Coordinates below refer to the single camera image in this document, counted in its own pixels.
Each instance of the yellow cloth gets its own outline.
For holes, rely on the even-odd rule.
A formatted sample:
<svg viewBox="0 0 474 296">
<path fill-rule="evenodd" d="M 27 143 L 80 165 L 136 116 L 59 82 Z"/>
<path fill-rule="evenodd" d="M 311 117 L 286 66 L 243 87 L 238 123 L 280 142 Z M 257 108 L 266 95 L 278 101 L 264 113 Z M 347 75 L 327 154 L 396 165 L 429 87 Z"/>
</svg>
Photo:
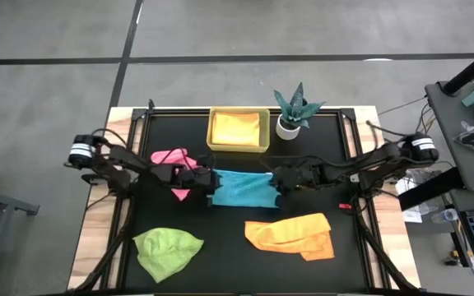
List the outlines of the yellow cloth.
<svg viewBox="0 0 474 296">
<path fill-rule="evenodd" d="M 323 214 L 263 223 L 246 221 L 244 236 L 259 250 L 301 253 L 306 261 L 334 258 L 330 225 Z"/>
<path fill-rule="evenodd" d="M 259 113 L 215 113 L 211 142 L 213 144 L 259 146 Z"/>
</svg>

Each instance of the blue cloth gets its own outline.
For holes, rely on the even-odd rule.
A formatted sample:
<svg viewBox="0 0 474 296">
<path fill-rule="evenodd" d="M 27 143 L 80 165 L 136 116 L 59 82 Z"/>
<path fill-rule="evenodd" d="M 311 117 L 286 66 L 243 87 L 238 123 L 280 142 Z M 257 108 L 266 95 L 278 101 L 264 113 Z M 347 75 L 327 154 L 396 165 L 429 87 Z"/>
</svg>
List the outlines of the blue cloth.
<svg viewBox="0 0 474 296">
<path fill-rule="evenodd" d="M 212 198 L 217 206 L 276 207 L 277 190 L 268 184 L 269 173 L 240 173 L 216 169 L 221 187 Z"/>
</svg>

